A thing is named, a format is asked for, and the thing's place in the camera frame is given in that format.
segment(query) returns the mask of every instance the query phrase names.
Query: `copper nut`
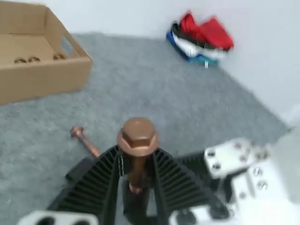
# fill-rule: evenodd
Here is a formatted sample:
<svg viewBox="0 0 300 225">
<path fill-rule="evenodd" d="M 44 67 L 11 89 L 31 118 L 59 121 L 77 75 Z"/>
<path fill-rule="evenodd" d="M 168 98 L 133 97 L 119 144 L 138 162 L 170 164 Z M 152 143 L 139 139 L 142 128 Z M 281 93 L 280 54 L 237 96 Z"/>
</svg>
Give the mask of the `copper nut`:
<svg viewBox="0 0 300 225">
<path fill-rule="evenodd" d="M 158 147 L 158 135 L 147 118 L 131 118 L 118 132 L 117 143 L 127 154 L 142 157 L 152 154 Z"/>
<path fill-rule="evenodd" d="M 66 57 L 63 54 L 56 53 L 53 55 L 53 60 L 64 60 Z"/>
<path fill-rule="evenodd" d="M 40 62 L 41 60 L 36 56 L 31 56 L 28 58 L 28 62 Z"/>
<path fill-rule="evenodd" d="M 14 60 L 14 63 L 27 63 L 27 61 L 22 57 L 19 57 Z"/>
</svg>

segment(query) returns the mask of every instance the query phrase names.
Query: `cardboard box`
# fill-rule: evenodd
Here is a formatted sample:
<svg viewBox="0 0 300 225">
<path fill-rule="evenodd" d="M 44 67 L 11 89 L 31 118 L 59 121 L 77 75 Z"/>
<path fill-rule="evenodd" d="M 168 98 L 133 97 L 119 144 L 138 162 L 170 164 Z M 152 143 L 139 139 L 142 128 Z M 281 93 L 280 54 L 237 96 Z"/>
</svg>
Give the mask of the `cardboard box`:
<svg viewBox="0 0 300 225">
<path fill-rule="evenodd" d="M 64 60 L 53 60 L 61 53 Z M 15 63 L 31 56 L 38 62 Z M 46 6 L 0 1 L 0 104 L 82 89 L 90 56 Z"/>
</svg>

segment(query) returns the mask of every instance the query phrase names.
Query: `ribbed rubber pad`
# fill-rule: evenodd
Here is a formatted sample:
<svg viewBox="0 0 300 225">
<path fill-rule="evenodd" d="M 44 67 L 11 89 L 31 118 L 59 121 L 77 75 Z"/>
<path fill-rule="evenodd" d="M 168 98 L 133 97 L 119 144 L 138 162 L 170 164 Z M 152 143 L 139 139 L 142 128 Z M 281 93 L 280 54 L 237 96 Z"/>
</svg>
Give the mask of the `ribbed rubber pad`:
<svg viewBox="0 0 300 225">
<path fill-rule="evenodd" d="M 178 162 L 185 165 L 189 170 L 193 171 L 204 183 L 210 187 L 212 191 L 216 191 L 219 185 L 219 179 L 212 179 L 205 161 L 204 151 L 184 157 L 177 158 Z"/>
<path fill-rule="evenodd" d="M 217 206 L 224 213 L 223 217 L 228 217 L 227 208 L 196 173 L 162 149 L 153 154 L 153 163 L 156 171 L 156 201 L 165 216 L 168 217 L 174 210 L 207 204 L 213 208 Z"/>
<path fill-rule="evenodd" d="M 91 213 L 103 218 L 101 224 L 111 224 L 107 220 L 114 219 L 119 180 L 118 153 L 117 146 L 103 153 L 83 177 L 70 187 L 56 210 Z M 107 213 L 112 214 L 112 218 L 102 217 Z"/>
</svg>

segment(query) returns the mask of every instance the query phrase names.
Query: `blue cloth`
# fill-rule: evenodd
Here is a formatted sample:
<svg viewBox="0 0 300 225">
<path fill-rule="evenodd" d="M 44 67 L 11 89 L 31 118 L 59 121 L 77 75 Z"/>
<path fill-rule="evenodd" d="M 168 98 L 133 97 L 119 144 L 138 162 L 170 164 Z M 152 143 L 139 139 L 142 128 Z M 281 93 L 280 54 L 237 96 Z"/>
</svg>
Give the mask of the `blue cloth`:
<svg viewBox="0 0 300 225">
<path fill-rule="evenodd" d="M 175 48 L 175 50 L 187 61 L 189 62 L 208 62 L 209 64 L 217 64 L 217 60 L 212 60 L 208 57 L 205 57 L 201 54 L 195 57 L 188 57 L 175 43 L 172 32 L 167 32 L 166 39 L 171 43 L 171 45 Z"/>
</svg>

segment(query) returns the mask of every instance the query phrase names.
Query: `hex bolt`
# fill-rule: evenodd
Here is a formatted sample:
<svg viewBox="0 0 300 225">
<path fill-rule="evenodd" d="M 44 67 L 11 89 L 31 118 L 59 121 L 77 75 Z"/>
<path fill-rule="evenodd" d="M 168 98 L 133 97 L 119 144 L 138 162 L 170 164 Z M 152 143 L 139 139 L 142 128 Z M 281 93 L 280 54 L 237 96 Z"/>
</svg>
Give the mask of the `hex bolt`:
<svg viewBox="0 0 300 225">
<path fill-rule="evenodd" d="M 83 134 L 83 127 L 74 126 L 71 129 L 71 137 L 76 137 L 82 145 L 88 150 L 94 157 L 100 156 L 100 150 L 97 149 L 89 139 Z"/>
<path fill-rule="evenodd" d="M 129 187 L 138 194 L 142 192 L 146 180 L 147 157 L 159 146 L 155 127 L 147 118 L 131 118 L 118 132 L 117 143 L 130 156 L 132 169 L 128 174 Z"/>
</svg>

